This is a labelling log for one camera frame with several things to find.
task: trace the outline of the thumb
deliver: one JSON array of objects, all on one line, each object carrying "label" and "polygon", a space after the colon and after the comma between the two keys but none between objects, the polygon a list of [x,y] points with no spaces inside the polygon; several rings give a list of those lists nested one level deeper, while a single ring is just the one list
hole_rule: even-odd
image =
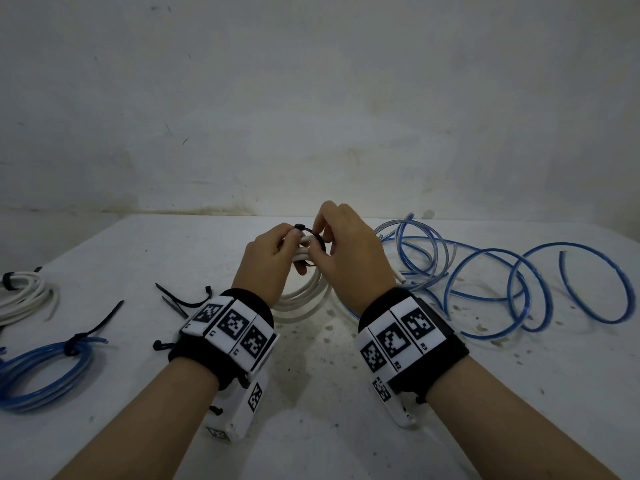
[{"label": "thumb", "polygon": [[300,245],[300,239],[302,238],[302,231],[300,229],[291,229],[286,236],[284,236],[284,242],[280,248],[278,254],[291,263],[293,253]]},{"label": "thumb", "polygon": [[315,237],[309,240],[309,257],[325,276],[330,272],[332,267],[332,258],[325,253],[320,247],[320,243]]}]

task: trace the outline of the white wall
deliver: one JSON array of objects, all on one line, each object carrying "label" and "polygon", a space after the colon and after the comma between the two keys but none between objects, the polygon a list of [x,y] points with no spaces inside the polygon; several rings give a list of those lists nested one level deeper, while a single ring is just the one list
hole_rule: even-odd
[{"label": "white wall", "polygon": [[639,0],[3,0],[0,31],[0,208],[640,237]]}]

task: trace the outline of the right hand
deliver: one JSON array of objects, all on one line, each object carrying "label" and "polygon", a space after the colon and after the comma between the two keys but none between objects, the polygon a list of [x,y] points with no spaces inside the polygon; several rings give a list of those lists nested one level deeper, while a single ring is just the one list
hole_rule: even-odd
[{"label": "right hand", "polygon": [[360,316],[372,304],[396,286],[382,243],[373,229],[347,204],[326,201],[316,216],[313,231],[324,231],[325,242],[332,242],[331,255],[311,239],[309,257],[318,267],[338,298]]}]

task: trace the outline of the left hand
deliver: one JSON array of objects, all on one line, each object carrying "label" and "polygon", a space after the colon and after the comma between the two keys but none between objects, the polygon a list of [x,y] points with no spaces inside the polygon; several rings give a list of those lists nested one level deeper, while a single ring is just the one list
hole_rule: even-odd
[{"label": "left hand", "polygon": [[232,287],[256,293],[272,308],[282,295],[300,238],[302,232],[286,223],[260,234],[246,245]]}]

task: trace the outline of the white table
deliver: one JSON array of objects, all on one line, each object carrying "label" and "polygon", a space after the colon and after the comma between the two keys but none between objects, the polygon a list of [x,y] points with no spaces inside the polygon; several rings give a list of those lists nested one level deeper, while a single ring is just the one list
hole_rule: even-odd
[{"label": "white table", "polygon": [[[282,220],[312,221],[132,216],[46,265],[43,273],[61,289],[60,308],[51,321],[44,322],[43,311],[7,327],[0,335],[0,345],[8,347],[6,357],[87,331],[119,300],[125,304],[100,332],[109,345],[96,345],[96,361],[74,393],[36,413],[0,413],[0,478],[52,476],[164,367],[166,352],[153,351],[151,345],[155,339],[169,340],[182,320],[162,302],[154,282],[185,300],[201,300],[205,285],[220,292],[229,287],[245,243]],[[374,226],[384,220],[367,222]],[[597,226],[437,220],[429,224],[445,238],[516,252],[549,241],[581,242],[608,254],[632,283],[640,283],[640,244]],[[604,326],[571,308],[559,281],[557,251],[533,257],[554,293],[556,314],[549,329],[516,334],[501,347],[469,341],[471,354],[615,473],[636,477],[640,324],[632,318]],[[570,251],[568,269],[572,284],[596,310],[620,316],[624,295],[608,266]],[[502,293],[507,273],[485,258],[460,276],[465,279],[460,287],[476,284]],[[442,287],[436,291],[441,295]],[[480,325],[498,330],[509,322],[501,305],[456,298],[452,303],[460,309],[452,317],[461,329],[474,331]],[[541,307],[535,291],[536,319]],[[177,478],[477,477],[428,406],[410,407],[418,417],[418,430],[395,426],[366,386],[364,363],[351,343],[356,325],[335,297],[311,319],[279,331],[282,338],[269,363],[271,382],[249,437],[226,445],[201,429]],[[29,387],[68,369],[70,361],[53,364]],[[411,396],[405,403],[412,404]]]}]

